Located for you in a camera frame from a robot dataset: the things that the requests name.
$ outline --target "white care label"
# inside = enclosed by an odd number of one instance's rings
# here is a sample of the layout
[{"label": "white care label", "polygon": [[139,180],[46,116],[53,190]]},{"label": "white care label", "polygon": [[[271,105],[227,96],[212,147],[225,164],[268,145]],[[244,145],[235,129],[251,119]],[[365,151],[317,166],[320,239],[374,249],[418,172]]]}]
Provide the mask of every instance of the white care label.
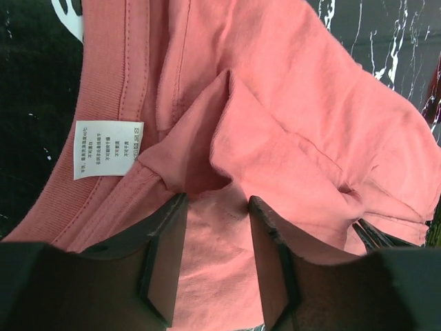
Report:
[{"label": "white care label", "polygon": [[74,179],[124,176],[139,154],[144,123],[76,121]]}]

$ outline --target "clothing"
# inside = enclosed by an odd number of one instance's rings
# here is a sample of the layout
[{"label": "clothing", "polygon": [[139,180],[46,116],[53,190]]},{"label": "clothing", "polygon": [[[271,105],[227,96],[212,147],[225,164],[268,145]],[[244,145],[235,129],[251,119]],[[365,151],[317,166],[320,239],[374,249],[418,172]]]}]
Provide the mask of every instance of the clothing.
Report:
[{"label": "clothing", "polygon": [[173,330],[263,322],[247,200],[356,254],[360,217],[422,243],[441,152],[419,112],[303,0],[84,0],[75,120],[143,121],[124,177],[73,181],[72,130],[6,241],[80,252],[190,198]]}]

